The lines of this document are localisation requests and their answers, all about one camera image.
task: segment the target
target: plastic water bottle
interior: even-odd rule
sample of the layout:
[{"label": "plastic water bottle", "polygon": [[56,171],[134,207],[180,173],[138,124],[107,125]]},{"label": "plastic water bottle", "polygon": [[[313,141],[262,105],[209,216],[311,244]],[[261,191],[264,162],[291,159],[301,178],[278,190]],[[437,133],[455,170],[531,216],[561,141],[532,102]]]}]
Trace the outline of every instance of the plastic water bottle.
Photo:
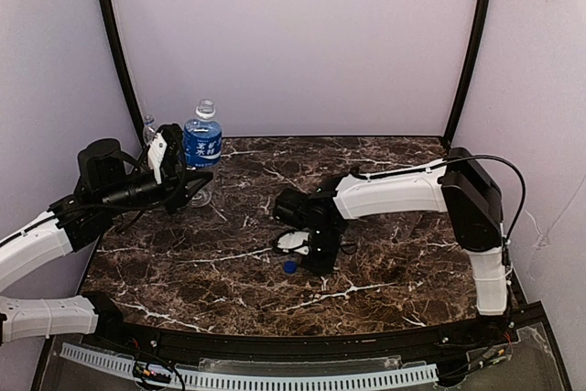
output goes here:
[{"label": "plastic water bottle", "polygon": [[155,125],[155,118],[153,118],[151,114],[146,114],[143,122],[145,123],[145,126],[143,127],[145,146],[150,146],[150,143],[153,142],[153,139],[155,139],[155,136],[157,135],[158,127]]},{"label": "plastic water bottle", "polygon": [[190,168],[210,171],[213,180],[198,191],[191,200],[192,206],[210,203],[222,153],[222,127],[214,120],[216,110],[211,100],[201,100],[195,109],[195,118],[183,128],[183,148]]}]

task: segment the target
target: tabletop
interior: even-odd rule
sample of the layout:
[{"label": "tabletop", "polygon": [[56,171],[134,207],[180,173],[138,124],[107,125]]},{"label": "tabletop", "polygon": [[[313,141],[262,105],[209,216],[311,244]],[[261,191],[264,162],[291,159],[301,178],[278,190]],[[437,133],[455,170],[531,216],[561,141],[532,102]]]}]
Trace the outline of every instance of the tabletop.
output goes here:
[{"label": "tabletop", "polygon": [[173,216],[146,212],[96,250],[83,291],[108,294],[125,320],[233,335],[295,336],[403,330],[475,316],[467,255],[446,213],[350,221],[333,274],[287,274],[272,240],[285,188],[314,191],[359,166],[375,172],[442,157],[433,137],[259,137],[224,140],[212,202]]}]

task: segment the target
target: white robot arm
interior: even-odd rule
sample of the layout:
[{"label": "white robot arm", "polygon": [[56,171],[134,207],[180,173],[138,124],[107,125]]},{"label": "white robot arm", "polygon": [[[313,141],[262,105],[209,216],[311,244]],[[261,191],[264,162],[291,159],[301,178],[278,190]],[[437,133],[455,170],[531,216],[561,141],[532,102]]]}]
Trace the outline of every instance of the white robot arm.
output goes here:
[{"label": "white robot arm", "polygon": [[[450,159],[470,157],[453,149]],[[385,212],[448,212],[456,238],[468,254],[480,315],[500,316],[508,306],[501,194],[473,160],[448,165],[434,160],[413,168],[327,179],[311,195],[285,190],[273,215],[299,229],[280,235],[275,248],[303,256],[316,275],[333,269],[348,220]]]},{"label": "white robot arm", "polygon": [[[169,213],[189,202],[211,178],[177,161],[180,127],[164,125],[141,170],[114,139],[90,144],[78,155],[81,178],[71,196],[53,203],[33,222],[0,241],[0,292],[51,260],[94,243],[119,212],[164,206]],[[135,162],[130,174],[124,161]],[[93,333],[122,314],[99,292],[67,299],[10,299],[0,296],[0,344],[31,336]]]}]

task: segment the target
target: bottle cap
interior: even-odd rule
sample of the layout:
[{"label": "bottle cap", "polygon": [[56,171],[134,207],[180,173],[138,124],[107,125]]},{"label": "bottle cap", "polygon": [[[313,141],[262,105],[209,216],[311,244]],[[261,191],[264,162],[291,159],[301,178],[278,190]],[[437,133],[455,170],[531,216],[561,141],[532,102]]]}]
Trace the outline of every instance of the bottle cap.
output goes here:
[{"label": "bottle cap", "polygon": [[201,119],[212,119],[216,115],[216,109],[212,100],[201,100],[195,108],[195,114]]},{"label": "bottle cap", "polygon": [[286,261],[283,268],[286,274],[294,274],[297,271],[297,263],[294,261]]}]

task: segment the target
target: small white object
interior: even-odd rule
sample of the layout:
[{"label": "small white object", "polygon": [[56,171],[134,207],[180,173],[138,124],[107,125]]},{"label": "small white object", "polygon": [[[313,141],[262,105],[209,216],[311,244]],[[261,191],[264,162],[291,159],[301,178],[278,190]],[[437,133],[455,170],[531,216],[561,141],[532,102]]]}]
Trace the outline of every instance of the small white object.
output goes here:
[{"label": "small white object", "polygon": [[163,163],[163,157],[165,156],[166,150],[167,141],[163,135],[157,133],[155,139],[153,139],[153,142],[148,148],[148,167],[154,171],[155,180],[158,185],[163,183],[163,178],[161,177],[161,164]]},{"label": "small white object", "polygon": [[62,333],[89,334],[95,331],[98,315],[82,296],[67,299],[11,299],[0,297],[2,342],[32,336]]},{"label": "small white object", "polygon": [[309,233],[303,231],[295,231],[283,234],[277,240],[277,247],[281,249],[283,252],[290,252],[289,249],[295,249],[292,252],[307,255],[309,254],[309,246],[303,246],[303,242],[307,242],[308,240]]},{"label": "small white object", "polygon": [[333,198],[338,211],[344,219],[358,219],[365,215],[384,212],[406,211],[447,211],[438,179],[445,167],[430,167],[443,162],[434,160],[423,166],[403,168],[397,171],[421,169],[422,171],[372,179],[377,174],[365,174],[370,179],[357,179],[354,176],[343,178],[336,187]]},{"label": "small white object", "polygon": [[476,284],[476,308],[484,316],[502,315],[506,310],[506,273],[503,266],[503,248],[485,252],[466,251],[472,264]]},{"label": "small white object", "polygon": [[[51,215],[53,212],[41,213],[20,231]],[[0,292],[38,267],[73,252],[65,231],[57,223],[57,219],[49,220],[0,247]]]}]

